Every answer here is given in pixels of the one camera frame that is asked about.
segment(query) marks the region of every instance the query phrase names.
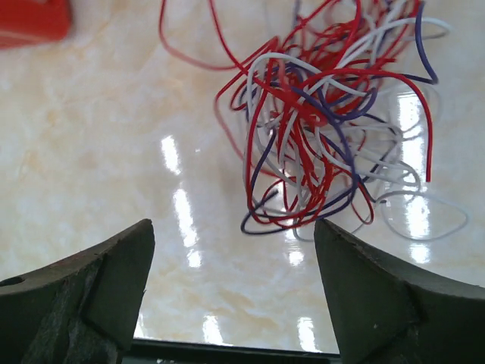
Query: wire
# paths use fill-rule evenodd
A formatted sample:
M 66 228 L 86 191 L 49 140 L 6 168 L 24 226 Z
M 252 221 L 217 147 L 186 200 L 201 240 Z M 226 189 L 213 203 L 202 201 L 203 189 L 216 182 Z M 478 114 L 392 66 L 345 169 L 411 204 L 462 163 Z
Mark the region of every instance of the wire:
M 403 194 L 434 199 L 463 213 L 463 224 L 441 237 L 468 223 L 464 209 L 424 194 L 419 173 L 399 158 L 403 143 L 422 135 L 406 137 L 414 127 L 402 130 L 390 115 L 383 117 L 380 112 L 382 101 L 386 102 L 384 96 L 400 83 L 415 94 L 427 122 L 429 182 L 433 115 L 427 98 L 433 93 L 438 101 L 434 121 L 443 113 L 443 103 L 433 88 L 439 80 L 426 55 L 424 40 L 441 38 L 451 27 L 441 20 L 424 17 L 424 2 L 373 0 L 363 6 L 361 0 L 325 0 L 303 17 L 299 13 L 301 2 L 296 0 L 289 19 L 291 29 L 282 36 L 274 32 L 270 24 L 272 9 L 264 3 L 270 39 L 239 61 L 224 38 L 214 0 L 208 0 L 217 37 L 231 61 L 224 66 L 191 58 L 169 45 L 164 34 L 166 3 L 167 0 L 162 1 L 159 34 L 168 52 L 206 70 L 236 71 L 215 96 L 214 113 L 243 161 L 248 213 L 240 226 L 242 232 L 262 235 L 291 229 L 297 239 L 306 241 L 299 236 L 301 226 L 349 209 L 361 222 L 355 230 L 358 231 L 372 223 L 374 210 L 380 206 L 386 224 L 402 236 L 389 223 L 385 202 Z M 325 20 L 333 19 L 338 3 L 353 12 L 352 19 L 325 24 Z M 424 36 L 423 24 L 433 24 L 440 32 Z M 413 41 L 429 78 L 408 72 Z M 399 62 L 402 54 L 404 60 Z M 401 65 L 401 72 L 390 70 L 396 65 Z M 416 83 L 422 85 L 423 91 Z M 220 100 L 226 94 L 230 95 L 229 109 L 240 116 L 246 129 L 242 145 L 222 118 Z M 262 174 L 274 182 L 257 196 L 256 185 Z M 383 187 L 388 192 L 380 194 Z M 389 192 L 391 188 L 405 190 Z M 366 218 L 356 208 L 357 193 L 364 197 L 369 209 Z M 268 228 L 249 230 L 246 225 L 251 219 Z

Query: marble floor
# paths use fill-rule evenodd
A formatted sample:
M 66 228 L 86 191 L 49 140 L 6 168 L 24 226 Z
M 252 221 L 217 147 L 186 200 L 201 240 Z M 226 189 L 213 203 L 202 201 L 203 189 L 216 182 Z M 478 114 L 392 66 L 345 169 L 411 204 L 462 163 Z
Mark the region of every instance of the marble floor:
M 72 3 L 68 39 L 0 52 L 0 280 L 150 218 L 157 246 L 137 337 L 337 352 L 312 244 L 291 233 L 254 238 L 239 231 L 241 161 L 211 110 L 230 74 L 201 71 L 166 53 L 157 33 L 159 1 Z M 174 3 L 167 32 L 173 44 L 218 61 L 205 2 Z M 267 38 L 264 16 L 255 15 L 263 14 L 259 1 L 218 5 L 238 55 Z M 275 32 L 288 27 L 291 12 L 291 1 L 278 5 Z M 426 188 L 464 206 L 469 225 L 420 243 L 397 237 L 378 214 L 358 233 L 425 269 L 482 287 L 484 11 L 482 0 L 430 0 L 426 7 L 427 16 L 454 27 L 426 43 L 443 96 Z M 422 118 L 405 90 L 391 103 L 403 126 Z M 403 148 L 420 173 L 424 147 L 417 138 Z M 425 199 L 395 206 L 397 224 L 416 237 L 439 234 L 459 218 Z M 355 223 L 350 215 L 338 222 Z

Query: red object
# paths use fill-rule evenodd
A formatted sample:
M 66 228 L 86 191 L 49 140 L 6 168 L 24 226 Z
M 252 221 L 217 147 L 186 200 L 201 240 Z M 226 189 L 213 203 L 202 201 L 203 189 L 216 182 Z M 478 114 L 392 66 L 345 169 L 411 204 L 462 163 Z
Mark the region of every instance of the red object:
M 0 0 L 0 49 L 61 40 L 70 23 L 68 0 Z

